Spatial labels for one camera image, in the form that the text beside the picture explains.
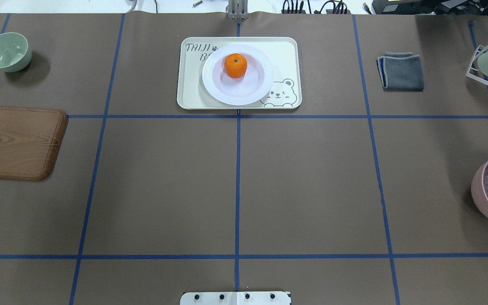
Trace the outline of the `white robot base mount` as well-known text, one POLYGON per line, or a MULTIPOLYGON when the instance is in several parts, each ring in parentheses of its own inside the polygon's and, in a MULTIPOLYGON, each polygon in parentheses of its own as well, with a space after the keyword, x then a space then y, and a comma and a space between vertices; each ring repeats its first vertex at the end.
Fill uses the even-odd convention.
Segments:
POLYGON ((216 291, 188 292, 180 298, 180 305, 291 305, 286 291, 216 291))

